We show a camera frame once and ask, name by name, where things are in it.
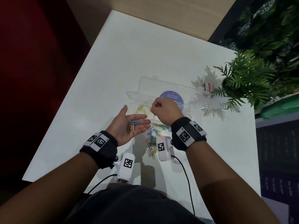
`person's right hand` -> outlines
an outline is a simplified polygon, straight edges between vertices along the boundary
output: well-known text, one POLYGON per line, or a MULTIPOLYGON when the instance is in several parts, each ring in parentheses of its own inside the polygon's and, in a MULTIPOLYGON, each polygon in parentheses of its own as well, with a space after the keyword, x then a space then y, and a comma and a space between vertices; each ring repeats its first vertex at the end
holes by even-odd
POLYGON ((171 126, 175 120, 184 117, 178 105, 170 98, 156 98, 150 111, 167 126, 171 126))

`black wristband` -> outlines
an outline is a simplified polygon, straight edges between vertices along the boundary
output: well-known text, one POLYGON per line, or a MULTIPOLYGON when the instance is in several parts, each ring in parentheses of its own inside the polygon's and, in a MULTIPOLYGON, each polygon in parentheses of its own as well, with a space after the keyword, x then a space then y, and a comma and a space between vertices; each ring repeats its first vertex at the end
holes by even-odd
POLYGON ((90 146, 84 145, 80 149, 80 152, 88 154, 97 163, 99 169, 104 169, 106 167, 112 166, 117 154, 117 140, 110 133, 101 131, 99 136, 93 141, 93 143, 90 146), (104 135, 109 139, 102 146, 100 144, 102 140, 100 138, 100 135, 104 135), (96 151, 96 147, 92 145, 93 143, 97 147, 101 146, 98 151, 96 151))
MULTIPOLYGON (((178 149, 185 151, 188 147, 185 145, 185 143, 179 138, 177 135, 177 132, 182 128, 192 128, 193 126, 189 124, 191 122, 191 119, 188 117, 181 117, 178 120, 174 121, 174 123, 171 125, 171 132, 172 132, 172 144, 173 146, 178 149)), ((190 135, 194 141, 199 142, 199 141, 207 141, 207 138, 203 135, 201 136, 199 133, 195 131, 188 131, 188 135, 190 135)))

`person's right arm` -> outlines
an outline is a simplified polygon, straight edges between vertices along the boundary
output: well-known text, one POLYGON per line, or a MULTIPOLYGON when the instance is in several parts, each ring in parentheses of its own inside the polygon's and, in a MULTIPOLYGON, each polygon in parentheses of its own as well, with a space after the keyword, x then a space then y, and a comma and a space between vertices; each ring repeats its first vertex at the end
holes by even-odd
MULTIPOLYGON (((157 98, 151 112, 171 126, 183 114, 169 98, 157 98)), ((200 194, 216 223, 279 224, 259 195, 205 141, 186 150, 200 194)))

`beige floor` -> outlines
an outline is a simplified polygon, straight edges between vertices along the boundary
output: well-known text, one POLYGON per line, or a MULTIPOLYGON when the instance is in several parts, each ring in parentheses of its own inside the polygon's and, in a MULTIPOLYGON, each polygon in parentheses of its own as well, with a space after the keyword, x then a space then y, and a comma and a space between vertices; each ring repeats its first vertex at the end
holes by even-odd
POLYGON ((110 10, 208 40, 235 0, 67 0, 92 45, 110 10))

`person's left arm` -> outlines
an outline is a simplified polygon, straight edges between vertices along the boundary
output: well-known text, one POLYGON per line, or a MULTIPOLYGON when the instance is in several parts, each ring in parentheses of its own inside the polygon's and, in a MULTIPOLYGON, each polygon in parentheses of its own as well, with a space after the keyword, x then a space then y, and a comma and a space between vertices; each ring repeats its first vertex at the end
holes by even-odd
MULTIPOLYGON (((106 129, 118 142, 128 143, 150 127, 146 115, 128 115, 125 105, 106 129), (140 119, 134 132, 127 133, 129 121, 140 119)), ((70 209, 98 171, 98 165, 80 152, 73 158, 30 184, 0 207, 2 224, 49 223, 70 209)))

